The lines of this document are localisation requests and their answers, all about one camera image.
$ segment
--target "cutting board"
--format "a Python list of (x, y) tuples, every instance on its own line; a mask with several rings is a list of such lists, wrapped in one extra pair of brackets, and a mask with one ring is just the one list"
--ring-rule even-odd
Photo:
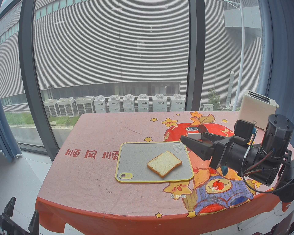
[[(147, 162), (161, 153), (170, 151), (182, 165), (173, 169), (164, 178), (147, 167)], [(187, 181), (194, 172), (186, 146), (181, 142), (124, 143), (119, 150), (115, 178), (122, 183), (161, 183)]]

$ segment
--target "tree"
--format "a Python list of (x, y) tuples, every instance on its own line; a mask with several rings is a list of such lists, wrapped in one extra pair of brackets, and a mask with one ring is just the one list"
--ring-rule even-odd
[(208, 93), (209, 93), (209, 96), (208, 96), (209, 100), (208, 100), (208, 102), (210, 104), (213, 104), (213, 110), (216, 111), (220, 107), (220, 104), (219, 103), (221, 101), (220, 100), (221, 97), (220, 97), (220, 95), (217, 95), (216, 90), (215, 89), (212, 89), (212, 88), (209, 88)]

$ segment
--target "curtain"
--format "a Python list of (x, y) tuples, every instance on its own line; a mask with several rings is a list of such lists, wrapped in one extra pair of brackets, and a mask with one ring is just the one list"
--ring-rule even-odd
[(294, 122), (294, 1), (259, 3), (263, 58), (257, 92), (274, 99), (280, 105), (276, 113)]
[(2, 103), (0, 102), (0, 149), (6, 156), (9, 162), (16, 157), (17, 154), (21, 154), (21, 150), (12, 134), (6, 119)]

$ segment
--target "slice of bread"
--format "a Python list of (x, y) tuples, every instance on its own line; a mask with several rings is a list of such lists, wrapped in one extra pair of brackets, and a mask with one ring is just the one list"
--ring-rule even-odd
[(164, 178), (169, 172), (180, 166), (182, 161), (173, 155), (170, 151), (158, 155), (147, 163), (147, 167)]

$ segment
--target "grass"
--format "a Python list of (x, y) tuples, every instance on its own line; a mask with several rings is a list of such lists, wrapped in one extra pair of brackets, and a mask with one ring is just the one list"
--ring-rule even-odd
[[(6, 118), (9, 124), (34, 124), (30, 112), (6, 112)], [(80, 117), (49, 117), (49, 122), (56, 122), (56, 125), (75, 125)]]

